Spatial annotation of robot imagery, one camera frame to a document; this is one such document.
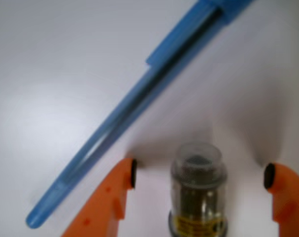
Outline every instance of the vial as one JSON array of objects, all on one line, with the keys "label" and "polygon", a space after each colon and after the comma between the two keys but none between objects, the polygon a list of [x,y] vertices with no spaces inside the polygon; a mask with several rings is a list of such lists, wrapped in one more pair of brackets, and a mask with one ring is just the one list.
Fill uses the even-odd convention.
[{"label": "vial", "polygon": [[169,228],[173,237],[226,235],[226,180],[218,148],[207,143],[180,147],[171,166]]}]

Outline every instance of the clear plastic cap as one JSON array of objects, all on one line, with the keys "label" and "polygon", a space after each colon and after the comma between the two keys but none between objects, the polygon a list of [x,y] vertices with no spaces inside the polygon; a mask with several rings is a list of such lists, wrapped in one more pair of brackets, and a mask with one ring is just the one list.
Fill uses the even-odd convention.
[{"label": "clear plastic cap", "polygon": [[213,189],[227,179],[218,148],[208,143],[189,143],[180,147],[171,174],[194,189]]}]

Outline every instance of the yellow label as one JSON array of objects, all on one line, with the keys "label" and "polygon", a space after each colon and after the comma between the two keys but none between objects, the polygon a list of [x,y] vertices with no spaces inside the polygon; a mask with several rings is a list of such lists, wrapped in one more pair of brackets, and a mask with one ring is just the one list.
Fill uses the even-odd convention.
[{"label": "yellow label", "polygon": [[192,221],[180,216],[174,217],[177,232],[184,237],[218,237],[223,234],[224,220]]}]

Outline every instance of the ballpoint pen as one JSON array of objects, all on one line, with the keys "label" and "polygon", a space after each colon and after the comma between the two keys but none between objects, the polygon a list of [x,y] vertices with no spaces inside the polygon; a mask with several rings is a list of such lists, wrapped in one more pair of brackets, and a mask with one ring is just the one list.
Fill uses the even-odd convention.
[{"label": "ballpoint pen", "polygon": [[194,56],[252,0],[200,0],[147,59],[151,66],[78,151],[26,222],[38,228],[116,140],[189,64]]}]

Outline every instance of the black rubber pad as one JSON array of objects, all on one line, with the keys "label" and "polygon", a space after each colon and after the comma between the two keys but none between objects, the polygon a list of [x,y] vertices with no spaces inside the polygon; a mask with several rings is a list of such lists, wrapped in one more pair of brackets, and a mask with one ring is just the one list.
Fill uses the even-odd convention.
[{"label": "black rubber pad", "polygon": [[135,188],[136,185],[136,169],[137,169],[137,161],[133,159],[131,164],[131,186]]},{"label": "black rubber pad", "polygon": [[276,173],[276,167],[274,166],[274,164],[269,164],[266,167],[266,170],[264,171],[264,187],[266,189],[269,189],[272,187],[273,182],[274,182],[274,176]]}]

